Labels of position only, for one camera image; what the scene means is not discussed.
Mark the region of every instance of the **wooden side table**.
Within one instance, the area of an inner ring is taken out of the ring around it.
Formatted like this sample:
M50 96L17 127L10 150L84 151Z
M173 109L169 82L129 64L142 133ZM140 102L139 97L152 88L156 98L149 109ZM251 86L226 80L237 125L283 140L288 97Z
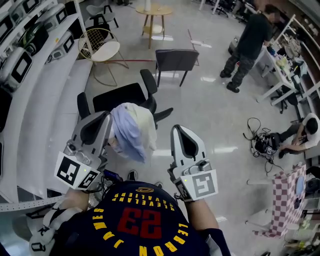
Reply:
M165 15L169 15L173 12L172 8L166 5L160 5L157 3L151 4L151 10L145 11L144 6L138 6L136 9L136 12L139 14L146 15L143 29L142 29L142 35L144 33L149 34L149 49L151 48L151 39L152 34L161 34L163 33L163 36L165 36ZM150 26L147 26L148 18L150 17ZM161 16L162 19L162 29L159 31L154 31L154 16Z

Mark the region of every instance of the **man in black shirt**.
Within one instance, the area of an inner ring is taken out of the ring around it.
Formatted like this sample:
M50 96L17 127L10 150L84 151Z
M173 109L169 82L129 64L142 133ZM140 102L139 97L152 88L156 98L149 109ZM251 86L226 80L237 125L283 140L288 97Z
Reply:
M240 91L238 87L241 85L243 78L254 66L263 44L265 46L270 44L272 38L271 23L277 22L278 13L279 10L275 6L267 4L263 13L253 14L250 17L238 46L220 73L220 77L230 78L236 63L240 62L239 68L233 76L232 81L226 86L228 90L234 93Z

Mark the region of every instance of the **glossy floor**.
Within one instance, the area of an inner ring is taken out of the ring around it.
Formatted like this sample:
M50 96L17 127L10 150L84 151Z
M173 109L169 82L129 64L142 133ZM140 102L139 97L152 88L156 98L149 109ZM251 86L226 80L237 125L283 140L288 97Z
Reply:
M119 28L113 21L110 29L115 33L121 46L120 51L127 60L155 60L157 49L192 49L190 35L193 40L204 42L211 47L195 46L199 51L199 66L190 71L179 87L183 72L168 72L161 76L158 92L154 95L157 110L162 111L173 107L172 114L158 123L157 150L148 158L146 164L139 164L109 152L107 168L125 178L132 169L138 171L139 180L155 183L162 182L164 189L171 195L177 192L170 182L167 169L173 158L170 152L170 131L173 125L180 124L193 130L206 145L207 156L217 171L219 193L206 199L216 217L226 220L219 223L228 246L237 256L261 255L271 251L278 255L284 243L283 239L272 239L253 235L252 227L245 225L245 220L253 213L272 204L272 189L264 185L247 185L248 179L259 179L266 176L265 160L254 158L250 150L250 142L243 133L250 136L247 120L250 117L260 119L262 127L273 132L282 132L289 127L290 121L296 120L294 108L289 105L283 114L277 107L271 106L267 98L257 103L256 98L275 83L274 77L261 78L261 68L254 68L243 80L240 93L234 94L226 89L228 79L219 77L220 71L230 56L228 46L234 36L240 36L244 25L232 17L212 15L211 7L204 5L198 11L199 3L189 0L152 0L173 7L174 12L165 16L165 34L167 40L155 37L151 49L148 49L148 35L142 36L145 16L135 11L135 7L143 5L143 0L133 1L130 6L112 5L116 13ZM88 0L81 3L84 20L89 16L85 7L89 4L101 5L99 0ZM161 24L161 18L155 17L154 23ZM130 69L111 64L112 73L118 86L140 83L144 91L144 83L140 77L141 69L155 72L154 62L129 62ZM98 64L97 75L106 83L112 83L105 64ZM114 87L104 86L95 81L92 74L89 78L86 94L92 108L92 98L101 93L113 90ZM274 162L286 171L292 164L303 160L303 155L286 155L283 159L275 156ZM5 235L0 237L3 243Z

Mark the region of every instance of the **pink checkered cloth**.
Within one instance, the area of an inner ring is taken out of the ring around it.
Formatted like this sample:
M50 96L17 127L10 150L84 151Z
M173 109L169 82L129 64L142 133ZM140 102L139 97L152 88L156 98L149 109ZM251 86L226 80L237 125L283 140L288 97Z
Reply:
M299 176L304 177L303 192L296 195L296 182ZM269 231L253 231L256 236L280 238L287 232L287 224L296 224L301 217L303 201L306 193L306 165L296 167L291 173L281 171L274 176L272 219ZM295 209L296 199L302 199L298 209Z

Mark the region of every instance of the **sneaker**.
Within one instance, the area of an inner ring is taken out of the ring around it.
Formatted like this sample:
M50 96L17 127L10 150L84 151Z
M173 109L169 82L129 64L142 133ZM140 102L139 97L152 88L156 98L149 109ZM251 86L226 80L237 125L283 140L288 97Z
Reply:
M238 94L238 93L240 92L239 88L233 87L233 86L231 86L231 85L232 85L232 83L229 82L228 85L226 86L226 88L227 88L228 90L230 90L231 92L234 92L235 94Z
M162 184L162 182L157 182L156 184L154 184L155 186L157 186L160 189L164 188L164 185Z
M279 159L282 159L284 156L285 156L285 152L282 150L282 151L279 153Z
M220 73L220 77L221 78L230 78L231 74L225 74L225 72L222 70L221 73Z
M131 170L128 174L127 181L134 181L136 182L138 180L138 173L136 170Z

